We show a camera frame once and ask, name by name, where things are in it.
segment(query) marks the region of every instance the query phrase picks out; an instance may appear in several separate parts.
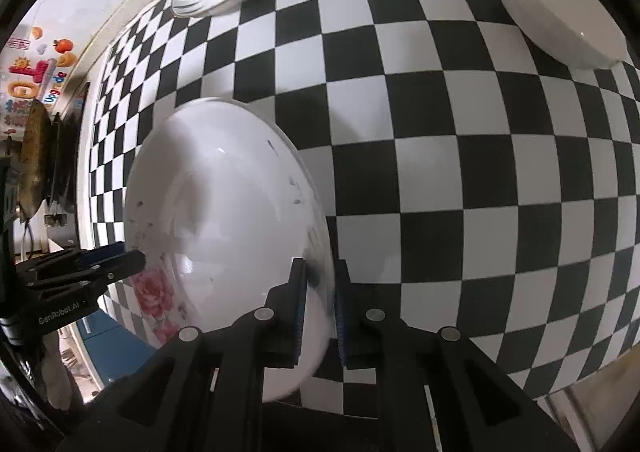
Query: bowl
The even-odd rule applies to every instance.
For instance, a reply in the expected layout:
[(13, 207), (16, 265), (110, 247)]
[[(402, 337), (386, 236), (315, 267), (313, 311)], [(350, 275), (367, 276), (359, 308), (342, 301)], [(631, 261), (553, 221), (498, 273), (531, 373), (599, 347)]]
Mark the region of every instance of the bowl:
[(535, 44), (570, 68), (610, 68), (626, 57), (622, 31), (599, 0), (502, 0)]
[(304, 257), (318, 281), (306, 292), (300, 360), (267, 369), (263, 397), (285, 396), (313, 374), (332, 332), (332, 253), (310, 175), (275, 125), (228, 100), (182, 105), (140, 147), (124, 214), (127, 249), (146, 255), (132, 283), (158, 344), (263, 306)]

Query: black and white checkered surface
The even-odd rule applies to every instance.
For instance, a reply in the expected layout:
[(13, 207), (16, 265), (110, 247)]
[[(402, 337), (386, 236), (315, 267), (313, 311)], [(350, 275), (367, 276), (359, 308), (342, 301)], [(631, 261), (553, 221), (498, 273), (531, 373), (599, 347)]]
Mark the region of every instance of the black and white checkered surface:
[[(96, 244), (123, 238), (127, 176), (152, 128), (194, 98), (233, 97), (300, 150), (335, 252), (386, 311), (459, 327), (532, 397), (638, 341), (635, 55), (570, 71), (500, 0), (248, 0), (200, 20), (168, 6), (141, 12), (109, 54), (90, 157)], [(110, 297), (152, 341), (130, 286)], [(373, 382), (330, 352), (300, 401), (370, 416)]]

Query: metal screw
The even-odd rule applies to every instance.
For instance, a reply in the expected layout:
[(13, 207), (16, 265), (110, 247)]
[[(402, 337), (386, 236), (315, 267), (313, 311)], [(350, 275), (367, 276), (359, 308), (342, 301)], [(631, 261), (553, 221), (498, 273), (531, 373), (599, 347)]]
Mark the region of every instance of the metal screw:
[(178, 337), (183, 342), (191, 342), (198, 337), (198, 330), (194, 327), (185, 327), (180, 330)]
[(254, 317), (258, 320), (269, 320), (273, 315), (273, 309), (270, 307), (261, 307), (254, 311)]
[(449, 342), (457, 342), (460, 340), (460, 331), (452, 326), (444, 327), (440, 330), (440, 335)]
[(366, 317), (372, 322), (385, 320), (385, 312), (377, 307), (367, 310)]

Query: pink rose print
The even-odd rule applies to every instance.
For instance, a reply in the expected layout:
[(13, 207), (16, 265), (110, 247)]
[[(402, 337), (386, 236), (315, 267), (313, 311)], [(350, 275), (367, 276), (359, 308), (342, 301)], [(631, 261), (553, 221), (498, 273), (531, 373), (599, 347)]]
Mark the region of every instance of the pink rose print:
[(156, 335), (158, 341), (164, 345), (169, 342), (176, 333), (178, 333), (179, 329), (180, 326), (178, 326), (178, 324), (170, 320), (161, 320), (158, 321), (158, 325), (154, 327), (154, 335)]
[(131, 277), (142, 313), (162, 317), (164, 311), (174, 307), (174, 288), (160, 266), (143, 270)]

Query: pink flower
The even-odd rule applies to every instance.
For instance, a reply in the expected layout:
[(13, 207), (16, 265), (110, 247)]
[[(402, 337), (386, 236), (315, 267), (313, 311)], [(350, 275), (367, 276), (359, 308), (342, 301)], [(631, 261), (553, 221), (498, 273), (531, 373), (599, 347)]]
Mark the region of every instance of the pink flower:
[(178, 324), (173, 321), (161, 320), (158, 322), (158, 325), (154, 327), (154, 335), (156, 335), (158, 341), (164, 345), (169, 342), (176, 333), (178, 333), (179, 329), (180, 327)]
[(162, 317), (174, 306), (174, 288), (160, 266), (145, 269), (131, 277), (142, 313)]

